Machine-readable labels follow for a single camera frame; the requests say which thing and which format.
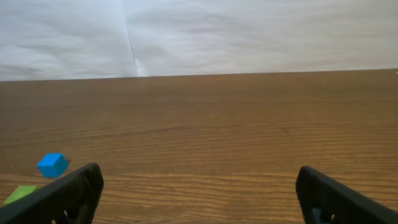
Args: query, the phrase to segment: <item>brown wooden surface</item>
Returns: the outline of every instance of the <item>brown wooden surface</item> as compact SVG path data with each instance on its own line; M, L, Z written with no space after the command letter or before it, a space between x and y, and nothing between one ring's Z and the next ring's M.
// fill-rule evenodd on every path
M62 152L94 223L303 223L309 165L398 210L398 70L0 83L0 201Z

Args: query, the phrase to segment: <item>white backdrop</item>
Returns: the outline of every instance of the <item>white backdrop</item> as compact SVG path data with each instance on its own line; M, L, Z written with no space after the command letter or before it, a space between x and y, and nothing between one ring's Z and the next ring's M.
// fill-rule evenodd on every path
M397 41L396 0L0 2L0 80L397 68Z

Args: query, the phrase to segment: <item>wooden tabletop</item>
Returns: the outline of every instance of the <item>wooden tabletop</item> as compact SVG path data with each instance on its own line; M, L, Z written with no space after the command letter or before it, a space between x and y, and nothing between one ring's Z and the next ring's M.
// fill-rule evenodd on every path
M0 201L97 162L94 223L303 223L308 165L398 211L398 70L0 83Z

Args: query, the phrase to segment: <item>green block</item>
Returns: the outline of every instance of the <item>green block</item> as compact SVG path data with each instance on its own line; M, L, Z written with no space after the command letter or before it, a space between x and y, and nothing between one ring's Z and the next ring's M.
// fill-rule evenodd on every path
M37 190L38 186L18 186L17 189L4 201L5 204L15 202L16 200L29 195L33 191Z

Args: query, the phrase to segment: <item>white sheet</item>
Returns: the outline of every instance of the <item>white sheet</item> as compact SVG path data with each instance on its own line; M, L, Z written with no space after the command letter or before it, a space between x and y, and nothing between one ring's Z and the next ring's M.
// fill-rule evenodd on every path
M135 75L121 0L0 2L0 80Z
M397 0L124 0L139 76L398 67Z

